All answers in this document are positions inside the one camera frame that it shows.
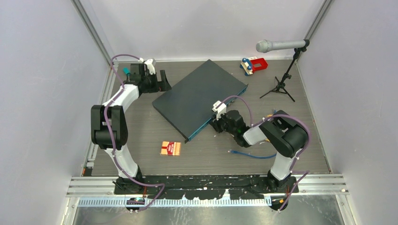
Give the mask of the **dark network switch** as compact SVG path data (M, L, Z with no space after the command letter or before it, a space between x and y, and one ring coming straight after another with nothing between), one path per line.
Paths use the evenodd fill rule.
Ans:
M212 120L215 102L232 95L240 96L247 87L218 64L207 60L152 105L189 142Z

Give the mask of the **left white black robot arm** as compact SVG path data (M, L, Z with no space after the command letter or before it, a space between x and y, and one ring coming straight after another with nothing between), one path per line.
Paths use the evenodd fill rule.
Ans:
M158 80L154 65L154 59L131 64L131 71L119 90L105 103L91 108L92 142L111 157L118 170L116 183L126 183L126 188L133 194L139 194L146 184L127 146L129 134L125 112L142 94L171 89L165 71L161 71Z

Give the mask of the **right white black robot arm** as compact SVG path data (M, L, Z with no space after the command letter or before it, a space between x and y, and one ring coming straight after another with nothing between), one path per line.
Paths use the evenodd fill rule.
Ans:
M282 110L252 127L246 125L237 110L214 116L210 125L218 133L229 133L240 147L248 148L265 140L273 145L276 158L267 177L268 187L273 192L281 192L286 187L297 157L311 141L309 128Z

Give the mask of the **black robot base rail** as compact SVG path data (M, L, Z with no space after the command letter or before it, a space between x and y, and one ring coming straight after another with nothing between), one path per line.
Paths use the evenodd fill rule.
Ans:
M117 178L113 184L116 195L144 195L149 199L219 200L228 194L231 200L249 200L262 199L265 194L296 193L296 181L294 176L276 181L260 175L150 175L142 179L148 187L127 178Z

